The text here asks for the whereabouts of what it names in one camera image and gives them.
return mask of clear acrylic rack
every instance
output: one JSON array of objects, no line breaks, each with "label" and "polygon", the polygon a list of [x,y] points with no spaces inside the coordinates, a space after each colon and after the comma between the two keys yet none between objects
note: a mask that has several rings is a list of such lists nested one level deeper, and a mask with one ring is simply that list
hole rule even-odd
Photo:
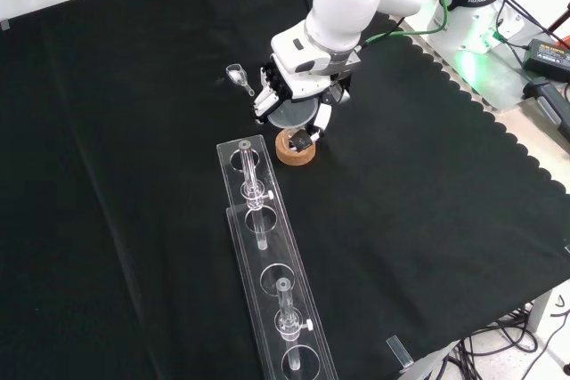
[{"label": "clear acrylic rack", "polygon": [[337,380],[263,137],[225,142],[217,152],[265,378]]}]

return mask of test tube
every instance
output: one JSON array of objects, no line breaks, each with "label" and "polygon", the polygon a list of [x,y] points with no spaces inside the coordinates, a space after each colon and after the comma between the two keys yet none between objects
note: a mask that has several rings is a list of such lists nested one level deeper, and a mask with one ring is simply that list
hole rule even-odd
[{"label": "test tube", "polygon": [[256,231],[257,247],[262,251],[267,249],[267,236],[265,235],[264,217],[261,209],[252,211],[253,227]]},{"label": "test tube", "polygon": [[279,298],[280,317],[279,324],[283,333],[292,334],[295,337],[290,341],[288,347],[290,350],[287,352],[289,358],[289,366],[293,371],[301,368],[301,359],[299,358],[299,349],[297,347],[297,336],[295,333],[299,330],[298,318],[295,313],[295,306],[293,305],[293,293],[291,291],[291,281],[287,278],[280,278],[275,283],[277,287],[277,297]]},{"label": "test tube", "polygon": [[288,333],[295,328],[296,320],[291,281],[287,278],[280,278],[277,280],[276,287],[279,309],[281,310],[280,322],[283,325],[283,331]]},{"label": "test tube", "polygon": [[264,204],[264,189],[256,177],[256,163],[253,160],[251,142],[241,140],[238,147],[240,149],[241,167],[243,168],[243,178],[245,181],[243,196],[246,198],[250,209],[261,209]]}]

